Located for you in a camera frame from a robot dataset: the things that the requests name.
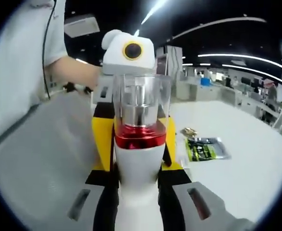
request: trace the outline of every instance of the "slot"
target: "slot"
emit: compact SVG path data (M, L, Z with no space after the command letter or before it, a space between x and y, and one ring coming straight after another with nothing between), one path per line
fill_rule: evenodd
M107 96L107 91L108 91L108 87L103 87L101 94L100 94L100 97L105 98Z
M200 193L196 189L189 189L188 193L197 209L199 218L205 220L210 217L209 208Z
M84 206L84 203L91 191L89 189L82 189L81 192L78 194L76 200L73 203L73 206L68 212L68 217L72 220L78 221L81 210Z

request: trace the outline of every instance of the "small package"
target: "small package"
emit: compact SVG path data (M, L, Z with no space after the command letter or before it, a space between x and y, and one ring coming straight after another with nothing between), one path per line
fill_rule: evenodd
M189 161L230 159L220 138L186 138Z
M194 138L197 135L197 131L188 127L182 129L180 132L187 138Z

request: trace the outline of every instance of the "white robot head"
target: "white robot head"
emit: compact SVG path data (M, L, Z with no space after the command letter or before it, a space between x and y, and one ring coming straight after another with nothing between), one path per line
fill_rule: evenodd
M112 30L101 46L106 50L102 68L105 75L148 73L155 67L154 45L147 38Z

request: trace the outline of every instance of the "ceiling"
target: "ceiling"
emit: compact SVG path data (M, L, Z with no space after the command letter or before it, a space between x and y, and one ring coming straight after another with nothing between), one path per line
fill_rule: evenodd
M168 0L142 26L141 22L158 0L67 0L65 18L91 13L96 17L100 32L69 38L65 36L68 53L75 58L99 65L104 51L101 40L106 32L120 29L150 38L155 47L171 44L182 47L184 63L211 63L220 67L232 60L281 77L282 69L272 64L246 58L203 57L204 53L245 54L282 64L282 0L278 4L267 0ZM234 17L257 17L267 21L237 21L220 23L194 30L179 38L174 36L203 24Z

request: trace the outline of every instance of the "yellow circular eye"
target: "yellow circular eye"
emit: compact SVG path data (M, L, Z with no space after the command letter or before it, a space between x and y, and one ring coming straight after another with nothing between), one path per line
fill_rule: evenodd
M123 47L123 55L128 60L137 60L141 57L142 52L142 46L137 42L130 41Z

